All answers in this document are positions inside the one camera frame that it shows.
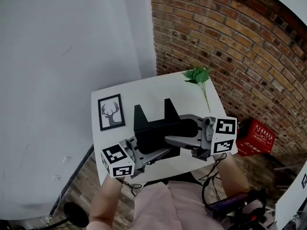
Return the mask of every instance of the framed picture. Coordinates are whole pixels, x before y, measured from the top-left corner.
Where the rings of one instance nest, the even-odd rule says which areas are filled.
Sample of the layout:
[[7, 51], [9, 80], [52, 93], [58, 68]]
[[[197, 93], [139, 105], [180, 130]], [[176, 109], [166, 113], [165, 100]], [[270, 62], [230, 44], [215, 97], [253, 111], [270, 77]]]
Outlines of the framed picture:
[[125, 126], [120, 94], [98, 100], [100, 131]]
[[306, 184], [307, 184], [307, 175], [305, 174], [302, 180], [303, 189], [305, 189]]

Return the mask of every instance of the artificial plant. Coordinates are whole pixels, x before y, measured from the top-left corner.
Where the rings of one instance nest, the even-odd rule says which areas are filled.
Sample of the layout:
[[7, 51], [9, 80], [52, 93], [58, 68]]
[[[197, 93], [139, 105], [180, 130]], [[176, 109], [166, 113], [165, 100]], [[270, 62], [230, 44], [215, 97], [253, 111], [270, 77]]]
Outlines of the artificial plant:
[[205, 69], [202, 67], [195, 67], [193, 70], [188, 70], [183, 75], [187, 77], [189, 80], [185, 80], [185, 82], [190, 82], [197, 84], [198, 86], [201, 87], [201, 90], [205, 96], [209, 112], [210, 111], [210, 106], [207, 98], [207, 92], [206, 92], [206, 81], [209, 79], [209, 71], [211, 68]]

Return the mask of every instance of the floor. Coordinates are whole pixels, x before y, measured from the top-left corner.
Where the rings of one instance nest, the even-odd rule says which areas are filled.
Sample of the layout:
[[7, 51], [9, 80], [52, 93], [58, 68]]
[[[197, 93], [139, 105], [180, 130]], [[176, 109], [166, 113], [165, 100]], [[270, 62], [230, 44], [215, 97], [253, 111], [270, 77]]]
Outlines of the floor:
[[[246, 174], [250, 185], [255, 189], [267, 188], [267, 200], [268, 205], [274, 207], [275, 202], [283, 194], [283, 191], [276, 188], [277, 184], [290, 184], [291, 178], [289, 174], [285, 172], [274, 172], [274, 167], [277, 167], [273, 162], [268, 160], [262, 155], [254, 155], [248, 157], [241, 157], [235, 155], [239, 167]], [[196, 179], [199, 179], [206, 175], [211, 166], [201, 168], [199, 170], [192, 171], [192, 174]], [[216, 179], [214, 181], [215, 187], [221, 199], [225, 198], [221, 182]], [[94, 154], [92, 154], [81, 168], [79, 173], [72, 181], [66, 194], [63, 196], [56, 214], [52, 218], [50, 224], [56, 223], [65, 216], [62, 211], [62, 207], [67, 202], [74, 202], [81, 206], [87, 213], [90, 209], [91, 200], [94, 194], [100, 187], [98, 173], [96, 168], [96, 162]], [[209, 202], [215, 202], [216, 196], [212, 184], [206, 188], [205, 197]], [[114, 226], [115, 230], [127, 230], [130, 228], [133, 221], [134, 212], [134, 196], [130, 189], [124, 186], [121, 192], [121, 197], [118, 204], [118, 210], [115, 215]], [[14, 224], [24, 226], [26, 229], [42, 228], [46, 226], [47, 217], [37, 218], [33, 220], [15, 221]], [[80, 229], [75, 226], [66, 226], [61, 230], [75, 230]]]

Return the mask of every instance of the white table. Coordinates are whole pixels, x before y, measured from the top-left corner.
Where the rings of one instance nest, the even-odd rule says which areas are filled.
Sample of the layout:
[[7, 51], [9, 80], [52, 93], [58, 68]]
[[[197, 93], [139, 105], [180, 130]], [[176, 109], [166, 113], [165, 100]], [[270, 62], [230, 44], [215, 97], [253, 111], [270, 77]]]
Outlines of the white table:
[[[167, 98], [171, 99], [179, 115], [193, 114], [200, 117], [225, 115], [222, 103], [211, 80], [206, 81], [211, 113], [209, 113], [201, 88], [196, 84], [184, 82], [184, 80], [186, 78], [178, 72], [92, 92], [92, 129], [100, 183], [104, 181], [107, 175], [107, 170], [101, 160], [101, 150], [114, 146], [121, 140], [134, 135], [135, 105], [141, 105], [148, 121], [164, 118], [164, 99]], [[97, 101], [119, 93], [126, 125], [100, 131]], [[237, 153], [236, 146], [231, 152]], [[212, 157], [209, 157], [207, 161], [198, 160], [191, 156], [190, 150], [181, 149], [180, 156], [147, 165], [145, 173], [136, 176], [134, 179], [126, 177], [126, 181], [131, 184], [144, 183], [190, 172], [212, 163], [214, 163]]]

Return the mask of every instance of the brick wall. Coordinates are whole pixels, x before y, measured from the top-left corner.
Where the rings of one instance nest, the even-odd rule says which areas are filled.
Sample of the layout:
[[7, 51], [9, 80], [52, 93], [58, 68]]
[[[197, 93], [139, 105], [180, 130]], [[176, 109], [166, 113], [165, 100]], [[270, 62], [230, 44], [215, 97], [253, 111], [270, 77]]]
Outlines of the brick wall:
[[158, 75], [194, 66], [226, 112], [254, 117], [286, 165], [307, 158], [307, 30], [277, 0], [151, 0]]

